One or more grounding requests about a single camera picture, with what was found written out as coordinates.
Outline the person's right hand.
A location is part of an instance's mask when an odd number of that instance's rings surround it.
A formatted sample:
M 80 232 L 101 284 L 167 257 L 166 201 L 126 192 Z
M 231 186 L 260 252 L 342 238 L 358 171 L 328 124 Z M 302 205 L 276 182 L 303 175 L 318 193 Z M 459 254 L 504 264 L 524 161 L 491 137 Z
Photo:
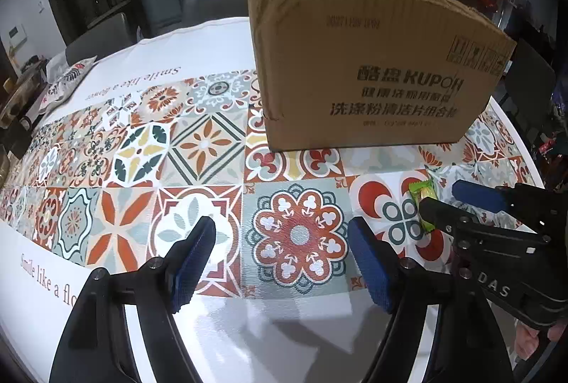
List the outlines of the person's right hand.
M 566 325 L 567 319 L 560 319 L 548 330 L 548 340 L 557 342 L 561 338 Z M 525 325 L 523 322 L 518 321 L 516 323 L 514 350 L 520 359 L 526 361 L 537 350 L 539 345 L 538 334 L 538 330 Z

